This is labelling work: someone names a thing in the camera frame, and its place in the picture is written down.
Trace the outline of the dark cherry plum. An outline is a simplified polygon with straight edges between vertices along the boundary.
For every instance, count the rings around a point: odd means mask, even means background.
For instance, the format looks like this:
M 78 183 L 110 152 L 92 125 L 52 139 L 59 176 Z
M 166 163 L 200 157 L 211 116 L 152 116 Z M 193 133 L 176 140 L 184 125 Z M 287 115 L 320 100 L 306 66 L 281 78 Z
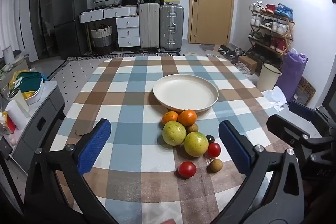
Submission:
M 207 138 L 209 144 L 211 144 L 215 141 L 215 138 L 212 135 L 206 135 L 206 138 Z

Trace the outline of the orange tangerine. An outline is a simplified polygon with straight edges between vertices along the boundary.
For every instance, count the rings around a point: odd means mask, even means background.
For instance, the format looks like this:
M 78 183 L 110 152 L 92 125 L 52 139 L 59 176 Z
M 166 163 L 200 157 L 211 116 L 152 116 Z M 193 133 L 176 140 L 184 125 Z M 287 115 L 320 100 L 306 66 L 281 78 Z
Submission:
M 185 127 L 191 126 L 197 121 L 197 114 L 194 110 L 184 110 L 179 114 L 178 121 Z
M 177 121 L 179 114 L 175 111 L 168 111 L 162 116 L 162 124 L 165 125 L 169 121 Z

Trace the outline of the brown longan front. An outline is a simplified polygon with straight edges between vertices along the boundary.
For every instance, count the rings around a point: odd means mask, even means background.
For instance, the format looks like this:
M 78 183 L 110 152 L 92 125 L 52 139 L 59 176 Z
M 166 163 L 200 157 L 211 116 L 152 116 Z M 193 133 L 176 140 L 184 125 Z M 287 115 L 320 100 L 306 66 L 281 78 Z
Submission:
M 223 162 L 220 159 L 213 159 L 210 163 L 210 171 L 217 173 L 223 168 Z

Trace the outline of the white waste bin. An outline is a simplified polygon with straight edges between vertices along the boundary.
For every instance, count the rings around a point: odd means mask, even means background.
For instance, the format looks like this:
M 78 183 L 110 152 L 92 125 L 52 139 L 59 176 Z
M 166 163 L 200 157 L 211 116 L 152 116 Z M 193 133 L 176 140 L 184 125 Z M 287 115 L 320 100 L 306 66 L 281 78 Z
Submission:
M 278 68 L 271 64 L 264 63 L 257 82 L 258 90 L 261 92 L 272 90 L 281 75 L 282 73 Z

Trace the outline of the brown longan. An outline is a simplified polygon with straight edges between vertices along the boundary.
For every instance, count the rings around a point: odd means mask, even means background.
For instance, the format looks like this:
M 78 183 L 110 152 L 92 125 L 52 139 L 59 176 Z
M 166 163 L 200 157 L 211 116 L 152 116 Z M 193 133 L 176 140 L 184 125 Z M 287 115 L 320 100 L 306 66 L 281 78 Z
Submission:
M 186 131 L 187 131 L 188 134 L 191 133 L 191 132 L 198 132 L 198 130 L 199 130 L 199 127 L 195 123 L 186 127 Z
M 210 163 L 210 171 L 217 173 L 223 168 L 223 162 L 220 159 L 213 159 Z

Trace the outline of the beige suitcase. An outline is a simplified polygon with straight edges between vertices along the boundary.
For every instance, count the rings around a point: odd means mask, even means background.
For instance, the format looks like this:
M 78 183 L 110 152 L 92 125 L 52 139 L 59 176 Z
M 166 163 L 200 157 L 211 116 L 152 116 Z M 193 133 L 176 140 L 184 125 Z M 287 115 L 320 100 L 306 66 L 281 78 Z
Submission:
M 157 50 L 159 48 L 159 12 L 158 3 L 139 5 L 139 34 L 142 49 Z

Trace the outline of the cream round plate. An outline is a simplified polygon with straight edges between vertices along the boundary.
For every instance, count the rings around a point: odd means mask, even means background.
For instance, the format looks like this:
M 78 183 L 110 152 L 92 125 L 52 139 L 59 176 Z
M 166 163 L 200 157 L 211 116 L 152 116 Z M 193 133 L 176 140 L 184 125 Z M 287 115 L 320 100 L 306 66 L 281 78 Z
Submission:
M 170 110 L 193 110 L 196 113 L 206 111 L 219 98 L 219 92 L 211 82 L 184 74 L 162 77 L 154 84 L 153 94 Z

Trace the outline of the white drawer desk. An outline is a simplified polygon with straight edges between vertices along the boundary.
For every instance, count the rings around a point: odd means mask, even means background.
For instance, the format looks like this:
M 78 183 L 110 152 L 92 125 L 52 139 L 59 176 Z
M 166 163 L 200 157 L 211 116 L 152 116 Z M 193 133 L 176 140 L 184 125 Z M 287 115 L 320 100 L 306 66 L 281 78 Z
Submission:
M 85 24 L 91 37 L 91 30 L 101 24 L 112 26 L 112 40 L 115 49 L 140 46 L 139 14 L 136 5 L 118 6 L 82 12 L 80 23 Z

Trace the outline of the purple bag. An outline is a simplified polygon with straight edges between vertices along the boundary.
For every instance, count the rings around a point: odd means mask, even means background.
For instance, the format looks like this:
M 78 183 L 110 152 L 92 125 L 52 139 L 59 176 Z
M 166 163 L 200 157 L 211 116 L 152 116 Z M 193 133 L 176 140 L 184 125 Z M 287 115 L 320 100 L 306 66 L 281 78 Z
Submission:
M 278 78 L 276 86 L 281 89 L 287 102 L 294 96 L 308 60 L 308 57 L 297 52 L 294 48 L 285 55 L 281 67 L 282 74 Z

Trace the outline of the grey side cabinet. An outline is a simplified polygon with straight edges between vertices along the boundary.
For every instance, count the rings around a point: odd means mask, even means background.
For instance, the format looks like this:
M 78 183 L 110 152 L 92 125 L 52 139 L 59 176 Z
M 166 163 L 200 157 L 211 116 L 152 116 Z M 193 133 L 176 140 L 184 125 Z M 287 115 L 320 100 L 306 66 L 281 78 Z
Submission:
M 65 105 L 58 83 L 46 81 L 40 100 L 29 106 L 30 116 L 24 129 L 16 129 L 13 134 L 17 144 L 10 156 L 25 173 L 29 172 L 35 150 L 43 144 L 55 122 L 65 117 Z

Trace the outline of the red tomato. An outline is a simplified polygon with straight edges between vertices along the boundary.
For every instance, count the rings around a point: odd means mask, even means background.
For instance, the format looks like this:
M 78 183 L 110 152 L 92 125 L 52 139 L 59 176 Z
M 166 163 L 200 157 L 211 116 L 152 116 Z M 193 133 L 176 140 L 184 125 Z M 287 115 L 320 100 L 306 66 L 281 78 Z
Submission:
M 179 168 L 178 173 L 183 178 L 191 178 L 197 172 L 197 168 L 193 162 L 185 161 L 183 162 Z
M 211 159 L 218 157 L 221 154 L 220 145 L 216 142 L 210 143 L 207 153 L 208 153 L 209 158 Z

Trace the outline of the yellow-green guava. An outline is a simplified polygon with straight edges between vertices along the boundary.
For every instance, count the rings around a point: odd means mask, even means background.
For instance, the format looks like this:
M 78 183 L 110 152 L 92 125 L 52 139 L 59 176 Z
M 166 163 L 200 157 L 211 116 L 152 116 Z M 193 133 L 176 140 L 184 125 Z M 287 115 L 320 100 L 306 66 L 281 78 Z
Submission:
M 204 155 L 209 147 L 208 139 L 200 132 L 189 133 L 183 144 L 186 153 L 192 157 L 200 157 Z
M 187 132 L 185 127 L 177 121 L 169 121 L 164 125 L 162 130 L 162 137 L 166 144 L 171 146 L 181 145 Z

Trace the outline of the red tomato front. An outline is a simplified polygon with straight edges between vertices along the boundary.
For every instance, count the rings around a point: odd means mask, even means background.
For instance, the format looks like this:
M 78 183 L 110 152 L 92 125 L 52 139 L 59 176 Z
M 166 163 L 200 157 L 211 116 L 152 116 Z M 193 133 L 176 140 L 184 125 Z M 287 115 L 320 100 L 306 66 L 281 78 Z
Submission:
M 193 162 L 185 161 L 183 162 L 179 168 L 178 173 L 183 178 L 191 178 L 197 172 L 197 168 Z

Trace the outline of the brown doormat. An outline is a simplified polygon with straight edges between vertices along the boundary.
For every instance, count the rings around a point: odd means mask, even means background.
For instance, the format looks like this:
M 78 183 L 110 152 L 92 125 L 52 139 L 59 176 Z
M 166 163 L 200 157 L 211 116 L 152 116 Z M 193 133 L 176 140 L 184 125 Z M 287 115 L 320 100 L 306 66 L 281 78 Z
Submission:
M 298 103 L 307 106 L 313 98 L 316 89 L 304 77 L 301 77 L 298 87 L 294 94 L 294 100 Z

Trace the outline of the wooden shoe rack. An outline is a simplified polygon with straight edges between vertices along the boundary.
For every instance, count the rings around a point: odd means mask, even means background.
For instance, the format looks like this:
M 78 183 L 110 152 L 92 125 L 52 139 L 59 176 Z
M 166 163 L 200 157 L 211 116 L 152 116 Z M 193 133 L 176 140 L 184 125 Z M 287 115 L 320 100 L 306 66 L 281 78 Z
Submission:
M 253 46 L 262 46 L 279 56 L 286 55 L 294 41 L 293 9 L 282 3 L 264 5 L 262 1 L 257 1 L 250 4 L 249 11 L 250 43 Z

